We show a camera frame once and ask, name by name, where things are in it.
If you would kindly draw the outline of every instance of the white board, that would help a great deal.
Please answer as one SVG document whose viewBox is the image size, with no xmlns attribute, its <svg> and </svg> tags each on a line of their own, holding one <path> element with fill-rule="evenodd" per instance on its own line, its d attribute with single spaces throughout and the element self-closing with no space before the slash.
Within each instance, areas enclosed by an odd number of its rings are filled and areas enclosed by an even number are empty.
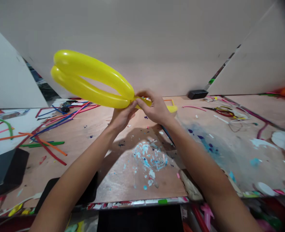
<svg viewBox="0 0 285 232">
<path fill-rule="evenodd" d="M 255 25 L 208 91 L 257 94 L 285 87 L 285 7 L 276 3 Z"/>
<path fill-rule="evenodd" d="M 23 58 L 0 33 L 0 109 L 47 107 Z"/>
<path fill-rule="evenodd" d="M 274 0 L 0 0 L 0 32 L 61 96 L 53 55 L 107 63 L 135 90 L 202 89 Z"/>
</svg>

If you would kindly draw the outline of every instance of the scissors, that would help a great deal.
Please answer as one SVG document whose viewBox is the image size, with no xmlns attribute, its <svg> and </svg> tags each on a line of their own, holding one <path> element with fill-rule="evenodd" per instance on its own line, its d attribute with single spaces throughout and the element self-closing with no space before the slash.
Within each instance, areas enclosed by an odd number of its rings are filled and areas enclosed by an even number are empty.
<svg viewBox="0 0 285 232">
<path fill-rule="evenodd" d="M 228 106 L 219 106 L 219 107 L 216 107 L 216 108 L 209 108 L 209 107 L 203 107 L 205 109 L 208 109 L 208 110 L 213 110 L 225 117 L 231 117 L 231 118 L 237 118 L 235 116 L 234 113 L 232 113 L 230 110 L 232 110 L 232 108 L 228 107 Z"/>
</svg>

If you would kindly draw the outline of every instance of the finger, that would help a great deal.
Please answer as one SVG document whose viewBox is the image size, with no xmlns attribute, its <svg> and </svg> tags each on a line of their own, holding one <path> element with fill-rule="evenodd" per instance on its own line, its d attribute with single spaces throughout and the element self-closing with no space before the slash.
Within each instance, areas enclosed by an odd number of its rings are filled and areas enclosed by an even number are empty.
<svg viewBox="0 0 285 232">
<path fill-rule="evenodd" d="M 149 110 L 149 106 L 143 100 L 141 100 L 140 98 L 137 98 L 136 101 L 137 101 L 137 104 L 140 106 L 140 108 L 143 111 L 148 111 Z"/>
<path fill-rule="evenodd" d="M 146 96 L 146 97 L 149 97 L 152 101 L 156 97 L 156 94 L 150 89 L 145 89 L 145 90 L 139 91 L 136 94 L 136 96 L 139 96 L 139 97 Z"/>
<path fill-rule="evenodd" d="M 133 101 L 129 104 L 129 106 L 124 110 L 127 114 L 129 114 L 137 105 L 136 101 Z"/>
<path fill-rule="evenodd" d="M 128 118 L 129 119 L 132 119 L 134 116 L 135 116 L 135 113 L 137 112 L 137 108 L 134 108 L 128 115 Z"/>
</svg>

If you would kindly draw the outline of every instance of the black box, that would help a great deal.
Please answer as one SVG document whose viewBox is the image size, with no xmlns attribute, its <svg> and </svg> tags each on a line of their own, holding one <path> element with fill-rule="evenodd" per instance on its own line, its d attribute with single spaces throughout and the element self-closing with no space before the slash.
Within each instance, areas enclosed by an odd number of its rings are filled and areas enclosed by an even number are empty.
<svg viewBox="0 0 285 232">
<path fill-rule="evenodd" d="M 206 90 L 191 90 L 188 93 L 188 98 L 189 99 L 199 99 L 199 98 L 204 98 L 206 97 L 208 92 Z"/>
<path fill-rule="evenodd" d="M 29 153 L 14 149 L 0 155 L 0 195 L 20 186 Z"/>
</svg>

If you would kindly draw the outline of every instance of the yellow balloon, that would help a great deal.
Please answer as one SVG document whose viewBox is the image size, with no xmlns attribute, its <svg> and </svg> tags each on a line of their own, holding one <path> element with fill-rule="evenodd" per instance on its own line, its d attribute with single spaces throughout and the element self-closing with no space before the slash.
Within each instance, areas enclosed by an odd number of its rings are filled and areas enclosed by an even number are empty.
<svg viewBox="0 0 285 232">
<path fill-rule="evenodd" d="M 98 105 L 123 109 L 137 98 L 133 87 L 120 73 L 105 63 L 79 52 L 60 50 L 55 53 L 51 75 L 69 92 Z M 106 84 L 120 95 L 103 91 L 81 76 Z M 150 101 L 141 99 L 151 106 Z M 171 113 L 177 111 L 176 106 L 167 106 L 167 108 Z"/>
</svg>

